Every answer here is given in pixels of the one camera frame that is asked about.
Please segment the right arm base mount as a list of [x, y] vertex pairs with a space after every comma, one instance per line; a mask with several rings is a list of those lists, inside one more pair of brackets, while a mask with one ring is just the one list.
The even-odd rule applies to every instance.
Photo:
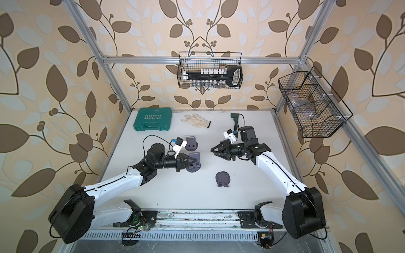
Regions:
[[240, 226], [243, 229], [250, 229], [250, 228], [260, 228], [260, 229], [270, 229], [271, 225], [273, 225], [273, 228], [275, 229], [282, 229], [283, 226], [270, 222], [270, 221], [265, 221], [257, 211], [239, 211], [237, 213], [239, 220], [240, 220]]

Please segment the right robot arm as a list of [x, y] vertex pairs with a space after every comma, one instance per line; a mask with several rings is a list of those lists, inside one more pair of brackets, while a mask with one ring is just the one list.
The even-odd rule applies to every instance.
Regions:
[[245, 156], [265, 172], [282, 194], [282, 208], [274, 207], [270, 201], [255, 206], [253, 217], [259, 227], [270, 223], [282, 225], [294, 239], [326, 228], [321, 193], [315, 187], [308, 188], [280, 164], [270, 147], [259, 143], [252, 126], [240, 129], [240, 143], [232, 130], [226, 131], [224, 137], [224, 141], [211, 148], [215, 156], [227, 161]]

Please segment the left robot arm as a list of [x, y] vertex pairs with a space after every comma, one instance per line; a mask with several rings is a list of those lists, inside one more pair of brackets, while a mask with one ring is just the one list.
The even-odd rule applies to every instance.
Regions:
[[55, 231], [56, 238], [70, 244], [90, 230], [113, 223], [139, 226], [144, 220], [141, 208], [133, 200], [127, 199], [112, 206], [104, 203], [145, 185], [159, 169], [174, 168], [180, 172], [195, 162], [197, 159], [182, 153], [180, 146], [176, 146], [169, 155], [163, 144], [155, 143], [140, 162], [129, 166], [123, 174], [85, 187], [77, 183], [70, 186], [49, 215], [50, 231]]

